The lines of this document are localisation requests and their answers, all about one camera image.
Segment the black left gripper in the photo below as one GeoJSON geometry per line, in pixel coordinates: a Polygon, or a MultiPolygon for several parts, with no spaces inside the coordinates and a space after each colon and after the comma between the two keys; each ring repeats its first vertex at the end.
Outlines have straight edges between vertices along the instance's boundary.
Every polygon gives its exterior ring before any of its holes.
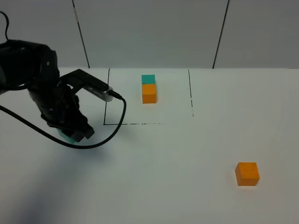
{"type": "Polygon", "coordinates": [[[79,99],[71,88],[63,83],[54,86],[45,83],[28,88],[29,95],[41,112],[48,126],[59,128],[70,142],[89,139],[94,129],[88,119],[79,111],[79,99]]]}

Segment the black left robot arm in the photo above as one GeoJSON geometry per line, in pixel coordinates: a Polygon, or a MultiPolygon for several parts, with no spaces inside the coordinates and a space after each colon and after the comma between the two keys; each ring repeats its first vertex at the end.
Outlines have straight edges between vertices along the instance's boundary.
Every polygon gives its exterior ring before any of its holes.
{"type": "Polygon", "coordinates": [[[56,52],[44,44],[10,40],[0,46],[0,89],[27,89],[48,126],[76,142],[94,129],[79,110],[79,99],[60,77],[56,52]]]}

